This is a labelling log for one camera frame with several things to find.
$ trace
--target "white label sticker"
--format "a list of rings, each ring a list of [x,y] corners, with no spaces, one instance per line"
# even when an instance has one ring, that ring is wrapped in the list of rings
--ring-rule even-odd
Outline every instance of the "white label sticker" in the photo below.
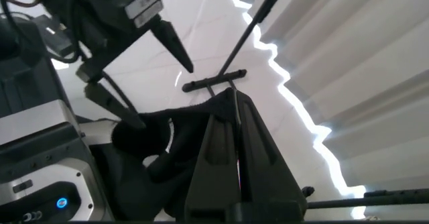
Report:
[[[141,15],[137,16],[134,19],[134,24],[137,28],[140,28],[145,23],[147,23],[151,18],[153,18],[157,13],[162,10],[162,2],[159,0],[154,3],[149,9],[146,9]]]
[[[125,7],[128,18],[133,19],[135,16],[139,15],[141,12],[145,11],[152,3],[155,3],[157,0],[134,0],[128,6]]]

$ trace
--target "blue light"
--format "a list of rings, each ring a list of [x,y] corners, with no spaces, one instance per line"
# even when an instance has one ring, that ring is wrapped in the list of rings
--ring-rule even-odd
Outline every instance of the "blue light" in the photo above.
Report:
[[[60,198],[60,199],[56,202],[56,206],[57,206],[59,209],[62,209],[62,208],[64,208],[64,207],[66,207],[66,206],[67,206],[67,199],[65,199],[65,198]]]

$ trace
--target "white floor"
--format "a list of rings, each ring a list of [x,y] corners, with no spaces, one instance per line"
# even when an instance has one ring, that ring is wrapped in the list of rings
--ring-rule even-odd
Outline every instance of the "white floor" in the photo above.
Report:
[[[214,76],[247,26],[243,17],[246,9],[235,7],[233,0],[164,0],[164,4],[162,16],[176,28],[195,72],[188,74],[150,33],[144,35],[107,68],[141,112],[207,100],[208,91],[183,93],[182,85]],[[313,131],[316,126],[302,120],[305,113],[295,107],[299,103],[293,102],[293,95],[283,87],[287,74],[275,62],[269,62],[273,52],[258,49],[272,46],[258,43],[257,37],[256,31],[229,71],[248,70],[247,76],[235,84],[253,99],[298,184],[315,187],[316,192],[308,200],[342,199],[353,197],[353,193],[359,196],[359,190],[345,185],[334,156],[317,142],[321,133]],[[75,77],[76,68],[77,65],[72,65],[58,71],[76,114],[91,119],[113,117],[83,97],[84,84]],[[226,87],[228,84],[213,89],[219,93]],[[310,210],[306,219],[343,220],[362,215],[362,208],[355,209],[353,214],[352,209]]]

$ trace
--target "machine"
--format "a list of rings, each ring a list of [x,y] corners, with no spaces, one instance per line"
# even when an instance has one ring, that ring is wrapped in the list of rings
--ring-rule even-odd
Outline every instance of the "machine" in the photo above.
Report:
[[[103,69],[147,31],[193,71],[171,23],[158,15],[162,0],[0,2],[0,223],[112,221],[88,147],[106,140],[85,138],[51,58],[72,64],[80,57],[77,75],[88,83],[86,96],[144,128],[136,110],[122,106],[98,82],[105,77],[115,84]],[[7,2],[42,3],[53,17],[13,17]]]

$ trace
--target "black garment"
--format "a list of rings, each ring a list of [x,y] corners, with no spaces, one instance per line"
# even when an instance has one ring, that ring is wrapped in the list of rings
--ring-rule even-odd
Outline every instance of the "black garment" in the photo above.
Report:
[[[135,130],[120,122],[112,143],[91,146],[118,220],[153,220],[164,208],[183,221],[184,202],[210,114],[235,123],[233,90],[227,89],[200,105],[141,114],[147,125]],[[169,119],[174,137],[169,153]],[[159,155],[146,168],[142,161]]]

